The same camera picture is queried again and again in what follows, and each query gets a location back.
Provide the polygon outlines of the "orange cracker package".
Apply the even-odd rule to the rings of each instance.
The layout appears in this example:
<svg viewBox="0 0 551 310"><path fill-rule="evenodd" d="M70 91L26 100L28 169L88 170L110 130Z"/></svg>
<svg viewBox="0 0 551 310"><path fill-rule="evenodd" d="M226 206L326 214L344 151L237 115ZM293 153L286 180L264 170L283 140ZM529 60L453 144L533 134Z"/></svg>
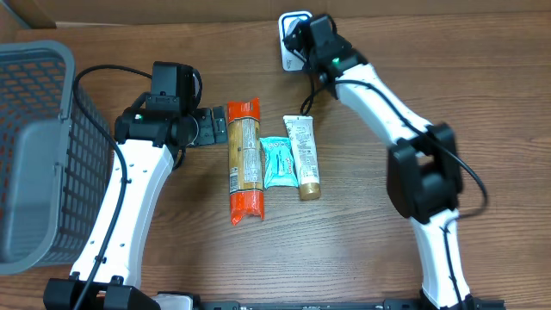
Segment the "orange cracker package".
<svg viewBox="0 0 551 310"><path fill-rule="evenodd" d="M230 213L236 226L246 216L264 219L259 99L229 102L227 116Z"/></svg>

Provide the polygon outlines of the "teal tissue pack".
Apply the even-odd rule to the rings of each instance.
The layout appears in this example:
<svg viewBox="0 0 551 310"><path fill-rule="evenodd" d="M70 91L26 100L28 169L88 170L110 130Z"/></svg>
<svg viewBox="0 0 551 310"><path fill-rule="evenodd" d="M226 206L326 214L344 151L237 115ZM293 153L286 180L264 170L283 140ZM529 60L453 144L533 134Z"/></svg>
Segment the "teal tissue pack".
<svg viewBox="0 0 551 310"><path fill-rule="evenodd" d="M270 187L299 186L294 171L294 157L291 151L291 142L287 137L265 137L260 139L264 153L264 180L266 189Z"/></svg>

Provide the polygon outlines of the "white cream tube gold cap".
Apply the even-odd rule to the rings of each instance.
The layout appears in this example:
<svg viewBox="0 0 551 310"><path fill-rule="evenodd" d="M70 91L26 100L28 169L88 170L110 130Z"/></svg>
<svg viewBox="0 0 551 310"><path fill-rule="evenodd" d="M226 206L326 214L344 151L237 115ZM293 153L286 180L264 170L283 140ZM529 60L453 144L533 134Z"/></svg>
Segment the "white cream tube gold cap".
<svg viewBox="0 0 551 310"><path fill-rule="evenodd" d="M284 115L283 122L291 142L294 165L303 201L321 197L319 163L311 116Z"/></svg>

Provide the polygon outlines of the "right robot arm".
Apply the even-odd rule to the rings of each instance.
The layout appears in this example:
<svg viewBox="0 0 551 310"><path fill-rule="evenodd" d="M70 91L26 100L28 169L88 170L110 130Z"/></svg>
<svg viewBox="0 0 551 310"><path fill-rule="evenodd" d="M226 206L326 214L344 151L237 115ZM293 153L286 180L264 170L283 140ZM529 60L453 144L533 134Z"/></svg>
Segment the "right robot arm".
<svg viewBox="0 0 551 310"><path fill-rule="evenodd" d="M319 78L320 88L355 111L386 146L387 193L414 231L423 306L466 308L471 293L462 274L456 224L463 184L451 128L412 112L338 34L329 15L288 12L278 27L284 70Z"/></svg>

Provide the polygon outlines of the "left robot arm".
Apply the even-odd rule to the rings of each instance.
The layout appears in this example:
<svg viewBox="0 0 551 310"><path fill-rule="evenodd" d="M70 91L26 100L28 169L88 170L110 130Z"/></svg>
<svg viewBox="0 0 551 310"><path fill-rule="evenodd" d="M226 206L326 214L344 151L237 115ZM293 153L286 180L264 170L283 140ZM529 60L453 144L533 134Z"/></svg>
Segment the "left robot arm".
<svg viewBox="0 0 551 310"><path fill-rule="evenodd" d="M142 259L152 216L168 176L189 146L200 146L200 73L190 65L157 61L142 93L106 133L113 168L86 246L66 279L50 279L47 309L182 309L201 306L186 293L140 291Z"/></svg>

